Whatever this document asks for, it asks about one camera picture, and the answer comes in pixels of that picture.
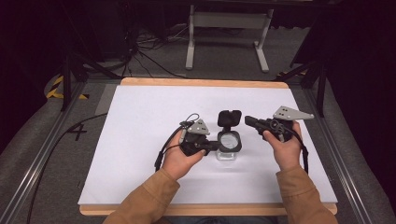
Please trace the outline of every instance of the black cord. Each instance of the black cord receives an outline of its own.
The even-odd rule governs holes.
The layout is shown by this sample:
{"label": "black cord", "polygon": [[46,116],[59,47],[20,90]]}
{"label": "black cord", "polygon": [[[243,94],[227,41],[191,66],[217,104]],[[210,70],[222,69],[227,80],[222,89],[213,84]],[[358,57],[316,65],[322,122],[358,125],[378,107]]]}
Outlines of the black cord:
{"label": "black cord", "polygon": [[[173,35],[171,37],[169,37],[169,36],[166,37],[165,40],[161,40],[159,38],[156,38],[154,35],[152,35],[150,37],[146,37],[146,34],[145,34],[144,39],[141,39],[141,40],[137,41],[138,48],[141,49],[141,50],[144,50],[144,51],[153,50],[153,49],[160,49],[163,46],[175,43],[175,42],[179,41],[180,39],[183,39],[183,37],[177,37],[177,36],[178,35],[183,36],[188,31],[188,28],[189,27],[186,26],[181,31],[178,31],[175,35]],[[151,47],[141,46],[142,44],[147,44],[148,42],[152,42]]]}
{"label": "black cord", "polygon": [[84,119],[84,120],[82,120],[82,121],[80,121],[80,122],[74,124],[73,126],[71,126],[70,128],[68,128],[64,133],[62,133],[61,136],[56,140],[55,144],[53,145],[53,147],[52,147],[51,150],[49,151],[49,155],[48,155],[47,159],[46,159],[45,162],[44,162],[43,168],[42,168],[42,170],[40,171],[40,174],[39,174],[39,176],[38,176],[37,183],[35,184],[35,191],[34,191],[34,193],[33,193],[32,201],[30,202],[29,212],[28,212],[28,215],[27,215],[27,220],[26,220],[26,223],[27,223],[27,224],[30,223],[30,219],[31,219],[32,212],[33,212],[33,205],[35,204],[35,196],[37,195],[37,192],[38,192],[38,187],[40,186],[40,182],[41,182],[41,179],[42,179],[42,177],[43,177],[44,171],[45,171],[45,169],[46,169],[46,167],[47,167],[47,164],[49,163],[50,157],[51,157],[51,155],[52,155],[54,149],[56,148],[56,146],[59,144],[59,142],[62,140],[62,138],[63,138],[67,133],[69,133],[69,132],[75,130],[75,129],[76,129],[77,127],[79,127],[83,122],[85,122],[85,121],[87,121],[87,120],[90,120],[90,119],[96,119],[96,118],[99,118],[99,117],[102,117],[102,116],[105,116],[105,115],[107,115],[107,113],[105,113],[105,114],[100,114],[100,115],[96,115],[96,116],[93,116],[93,117]]}
{"label": "black cord", "polygon": [[237,31],[233,33],[233,29],[230,28],[218,28],[218,31],[227,35],[240,35],[244,29],[236,29]]}
{"label": "black cord", "polygon": [[138,50],[138,52],[139,52],[140,54],[142,54],[143,56],[146,56],[150,61],[152,61],[152,62],[154,62],[155,64],[157,64],[158,66],[160,66],[165,72],[169,73],[170,75],[175,76],[175,77],[183,77],[183,76],[176,75],[176,74],[174,74],[174,73],[172,73],[172,72],[169,72],[166,68],[162,67],[160,64],[158,64],[157,62],[155,62],[154,60],[152,60],[149,56],[147,56],[147,55],[146,55],[145,53],[143,53],[141,50]]}
{"label": "black cord", "polygon": [[[129,62],[129,59],[126,59],[125,61],[115,64],[115,65],[111,65],[109,67],[104,67],[106,70],[108,71],[114,71],[118,68],[123,67],[124,65],[126,65]],[[90,67],[84,67],[84,70],[89,72],[89,73],[100,73],[100,71],[94,69],[94,68],[90,68]]]}
{"label": "black cord", "polygon": [[168,140],[166,140],[165,144],[163,145],[163,148],[161,149],[161,151],[158,153],[158,157],[157,160],[154,163],[154,167],[155,167],[155,172],[160,170],[161,164],[163,163],[163,155],[165,154],[165,149],[166,146],[168,146],[169,142],[172,140],[173,137],[175,137],[175,135],[177,134],[178,131],[180,131],[181,129],[183,129],[183,126],[179,126],[172,134],[171,136],[168,138]]}
{"label": "black cord", "polygon": [[125,64],[124,69],[122,70],[122,75],[121,75],[122,77],[124,77],[125,70],[126,70],[126,67],[128,66],[128,64],[129,64],[129,62]]}
{"label": "black cord", "polygon": [[[196,115],[197,118],[196,119],[192,119],[189,120],[189,118],[191,118],[193,115]],[[155,167],[155,172],[157,172],[158,170],[160,170],[161,164],[163,163],[163,155],[166,153],[166,151],[171,148],[166,148],[168,146],[168,144],[170,143],[170,141],[175,137],[175,135],[177,134],[178,131],[182,130],[182,129],[186,129],[188,127],[190,127],[196,120],[199,119],[199,114],[197,113],[193,113],[190,114],[186,120],[181,121],[180,122],[180,126],[171,134],[171,136],[168,138],[168,140],[166,140],[165,144],[163,144],[163,148],[161,148],[160,152],[158,153],[158,157],[157,160],[154,163],[154,167]]]}
{"label": "black cord", "polygon": [[131,71],[131,68],[129,68],[129,65],[128,65],[128,72],[129,72],[129,75],[132,77],[132,71]]}
{"label": "black cord", "polygon": [[144,69],[148,72],[148,75],[149,75],[150,77],[153,77],[153,76],[151,75],[151,73],[149,72],[149,70],[148,70],[145,66],[143,66],[143,64],[136,58],[136,56],[134,56],[134,58],[140,63],[140,66],[142,66],[142,68],[144,68]]}
{"label": "black cord", "polygon": [[174,145],[174,146],[171,146],[171,147],[167,148],[167,149],[163,152],[163,154],[166,154],[166,152],[167,152],[169,149],[171,149],[172,147],[180,147],[180,144],[177,144],[177,145]]}
{"label": "black cord", "polygon": [[300,142],[301,150],[303,151],[304,170],[308,174],[308,154],[309,154],[308,149],[306,149],[306,146],[304,145],[303,140],[301,139],[300,135],[297,134],[297,132],[295,132],[294,130],[290,130],[286,127],[284,127],[284,128],[286,131],[291,132],[297,138],[297,140]]}

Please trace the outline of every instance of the metal bracket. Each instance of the metal bracket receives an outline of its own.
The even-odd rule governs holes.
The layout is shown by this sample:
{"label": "metal bracket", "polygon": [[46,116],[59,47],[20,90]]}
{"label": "metal bracket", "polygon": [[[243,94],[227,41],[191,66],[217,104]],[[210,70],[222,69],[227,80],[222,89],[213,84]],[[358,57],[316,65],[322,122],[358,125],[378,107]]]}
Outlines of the metal bracket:
{"label": "metal bracket", "polygon": [[202,119],[198,119],[193,123],[187,132],[210,135],[209,129],[207,129],[206,124]]}
{"label": "metal bracket", "polygon": [[281,106],[274,114],[274,119],[295,120],[295,119],[313,119],[313,114],[307,114],[286,106]]}

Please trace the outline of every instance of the jacket sleeve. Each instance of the jacket sleeve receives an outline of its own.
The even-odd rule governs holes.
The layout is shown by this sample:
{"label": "jacket sleeve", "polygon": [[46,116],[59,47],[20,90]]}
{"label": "jacket sleeve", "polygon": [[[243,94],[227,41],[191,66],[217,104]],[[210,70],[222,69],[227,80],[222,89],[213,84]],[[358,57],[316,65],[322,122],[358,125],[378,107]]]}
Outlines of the jacket sleeve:
{"label": "jacket sleeve", "polygon": [[153,223],[163,216],[179,187],[176,180],[160,169],[132,191],[104,223]]}
{"label": "jacket sleeve", "polygon": [[335,216],[323,206],[319,192],[301,166],[276,173],[289,224],[337,223]]}

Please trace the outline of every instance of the dark background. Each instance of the dark background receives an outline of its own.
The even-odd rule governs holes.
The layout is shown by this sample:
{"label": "dark background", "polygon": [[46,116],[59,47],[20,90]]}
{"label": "dark background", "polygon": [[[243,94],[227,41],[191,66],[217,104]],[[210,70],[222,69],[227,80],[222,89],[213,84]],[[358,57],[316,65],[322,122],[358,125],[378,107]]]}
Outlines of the dark background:
{"label": "dark background", "polygon": [[[346,122],[395,211],[396,16],[392,6],[374,0],[346,0],[342,8],[304,16],[278,10],[272,25],[314,23],[294,62],[324,62]],[[0,152],[46,103],[44,87],[59,73],[69,49],[97,62],[121,59],[128,52],[125,32],[148,27],[164,37],[167,28],[186,22],[188,11],[126,1],[1,1]]]}

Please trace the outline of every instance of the gray carpet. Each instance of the gray carpet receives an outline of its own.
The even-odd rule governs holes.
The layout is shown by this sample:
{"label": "gray carpet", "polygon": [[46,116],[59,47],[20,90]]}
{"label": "gray carpet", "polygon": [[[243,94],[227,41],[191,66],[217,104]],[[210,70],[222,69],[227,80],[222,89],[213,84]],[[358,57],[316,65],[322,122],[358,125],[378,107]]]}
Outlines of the gray carpet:
{"label": "gray carpet", "polygon": [[[270,67],[268,74],[261,71],[252,47],[252,42],[260,34],[256,31],[238,32],[233,32],[233,35],[216,29],[203,29],[198,32],[194,67],[191,71],[184,69],[188,43],[185,39],[179,39],[160,49],[143,52],[168,71],[188,78],[270,80],[279,72],[290,70],[289,64],[307,30],[269,31],[264,45],[264,53]],[[172,77],[148,58],[138,54],[136,58],[152,76]],[[121,68],[114,72],[121,74],[122,70]],[[132,59],[124,75],[148,77],[149,73],[137,60]],[[299,78],[296,77],[290,82],[298,80]],[[101,74],[92,74],[82,91],[84,94],[89,94],[90,98],[77,100],[61,128],[62,132],[80,120],[106,112],[118,83],[117,80],[109,80]],[[291,83],[290,88],[300,109],[311,112],[313,108],[308,103],[306,91]],[[26,122],[0,156],[0,198],[2,199],[0,211],[2,213],[6,210],[25,172],[46,140],[53,123],[60,114],[61,106],[61,99],[49,99]],[[329,83],[326,89],[324,110],[324,121],[328,124],[332,137],[356,184],[355,187],[364,202],[371,223],[396,223],[388,198],[361,155],[338,104],[333,98]],[[83,216],[78,211],[77,202],[105,119],[106,117],[101,117],[84,122],[83,130],[87,132],[83,133],[77,141],[74,133],[68,133],[56,146],[35,198],[31,223],[101,223],[104,220],[103,217]],[[357,218],[348,192],[335,169],[329,146],[319,128],[318,120],[309,120],[306,125],[338,198],[336,217],[339,223],[363,223]],[[31,198],[32,191],[21,207],[21,211],[16,215],[14,223],[26,223]],[[285,217],[279,217],[278,221],[287,223]]]}

